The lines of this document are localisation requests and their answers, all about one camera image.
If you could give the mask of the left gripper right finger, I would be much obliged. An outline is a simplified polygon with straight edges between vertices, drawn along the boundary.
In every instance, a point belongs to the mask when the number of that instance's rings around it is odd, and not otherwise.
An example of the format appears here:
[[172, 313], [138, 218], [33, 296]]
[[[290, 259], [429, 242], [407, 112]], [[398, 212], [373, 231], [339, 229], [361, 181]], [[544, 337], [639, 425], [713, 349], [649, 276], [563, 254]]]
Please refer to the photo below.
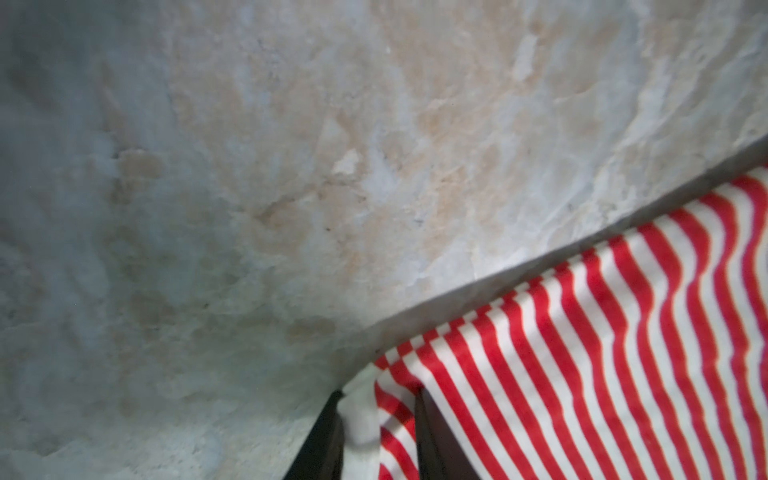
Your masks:
[[479, 478], [447, 421], [425, 389], [415, 398], [415, 431], [421, 479]]

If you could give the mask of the red white striped tank top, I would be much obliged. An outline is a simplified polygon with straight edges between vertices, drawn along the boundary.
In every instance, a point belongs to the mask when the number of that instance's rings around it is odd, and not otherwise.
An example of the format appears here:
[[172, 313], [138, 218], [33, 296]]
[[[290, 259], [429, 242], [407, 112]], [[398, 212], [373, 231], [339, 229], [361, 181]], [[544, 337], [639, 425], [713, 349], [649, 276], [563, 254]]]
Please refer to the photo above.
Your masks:
[[482, 479], [765, 478], [766, 168], [367, 365], [343, 478], [420, 477], [421, 393]]

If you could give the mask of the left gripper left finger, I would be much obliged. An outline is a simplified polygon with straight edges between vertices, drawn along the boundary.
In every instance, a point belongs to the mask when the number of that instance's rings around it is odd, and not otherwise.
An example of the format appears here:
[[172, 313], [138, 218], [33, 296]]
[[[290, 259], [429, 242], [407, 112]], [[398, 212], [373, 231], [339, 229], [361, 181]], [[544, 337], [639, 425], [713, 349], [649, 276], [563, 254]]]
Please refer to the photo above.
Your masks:
[[337, 407], [342, 398], [341, 390], [331, 394], [285, 474], [285, 480], [341, 478], [344, 428]]

